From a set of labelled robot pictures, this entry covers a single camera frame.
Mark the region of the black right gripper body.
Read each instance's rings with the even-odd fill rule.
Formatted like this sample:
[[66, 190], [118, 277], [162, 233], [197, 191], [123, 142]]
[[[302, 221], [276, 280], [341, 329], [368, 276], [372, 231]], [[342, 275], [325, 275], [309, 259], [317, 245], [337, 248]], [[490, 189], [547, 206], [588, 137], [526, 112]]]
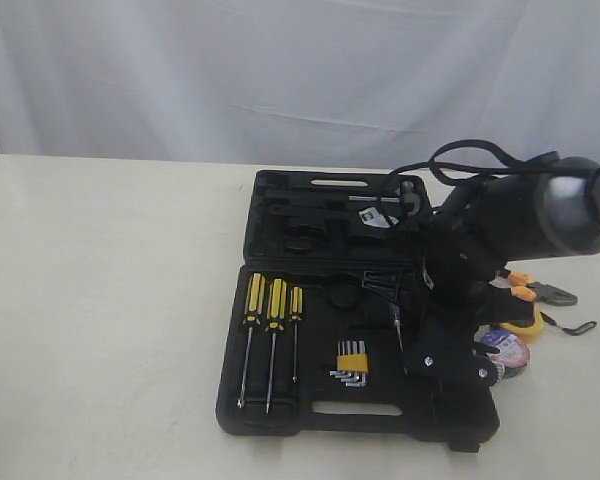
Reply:
[[491, 284], [504, 267], [481, 239], [484, 184], [454, 188], [421, 228], [422, 315], [442, 320], [500, 320], [502, 296]]

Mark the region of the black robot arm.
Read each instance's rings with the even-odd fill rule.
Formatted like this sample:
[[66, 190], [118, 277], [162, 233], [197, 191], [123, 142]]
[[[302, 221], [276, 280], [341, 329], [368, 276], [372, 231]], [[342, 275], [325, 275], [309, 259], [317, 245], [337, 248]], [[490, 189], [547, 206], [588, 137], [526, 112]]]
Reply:
[[477, 331], [529, 328], [537, 318], [537, 284], [511, 264], [600, 253], [600, 165], [547, 154], [463, 178], [440, 167], [435, 175], [450, 187], [437, 207], [405, 169], [383, 183], [399, 198], [391, 227], [409, 257], [397, 294], [406, 314], [400, 369], [487, 387], [497, 370]]

